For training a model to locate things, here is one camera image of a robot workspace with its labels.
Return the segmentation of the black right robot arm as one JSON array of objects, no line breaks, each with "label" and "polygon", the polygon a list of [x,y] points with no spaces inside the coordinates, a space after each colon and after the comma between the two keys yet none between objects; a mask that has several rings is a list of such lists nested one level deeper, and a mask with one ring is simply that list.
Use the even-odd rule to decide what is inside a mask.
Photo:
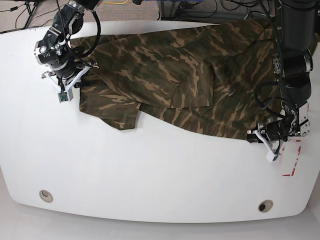
[{"label": "black right robot arm", "polygon": [[[45,33],[42,40],[35,44],[34,56],[40,65],[48,66],[51,71],[45,72],[46,78],[56,76],[57,91],[63,101],[69,101],[68,91],[81,81],[90,68],[96,68],[95,63],[85,62],[98,45],[101,36],[101,23],[96,13],[101,0],[70,0],[60,7],[57,3],[58,12],[53,18],[52,25]],[[84,13],[92,13],[97,33],[95,40],[88,50],[83,47],[72,48],[69,44],[71,36],[78,33],[84,24]]]}]

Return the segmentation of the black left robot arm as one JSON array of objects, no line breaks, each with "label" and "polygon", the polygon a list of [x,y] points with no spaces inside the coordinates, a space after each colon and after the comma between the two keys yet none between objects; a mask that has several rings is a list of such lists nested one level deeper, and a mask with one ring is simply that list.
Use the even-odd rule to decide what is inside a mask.
[{"label": "black left robot arm", "polygon": [[310,132],[308,99],[312,94],[310,72],[314,68],[309,49],[317,32],[320,2],[318,0],[276,0],[274,16],[263,3],[276,54],[273,56],[276,81],[259,83],[253,95],[259,108],[278,119],[258,123],[247,131],[247,141],[264,144],[267,160],[276,161],[284,142],[291,137],[305,137]]}]

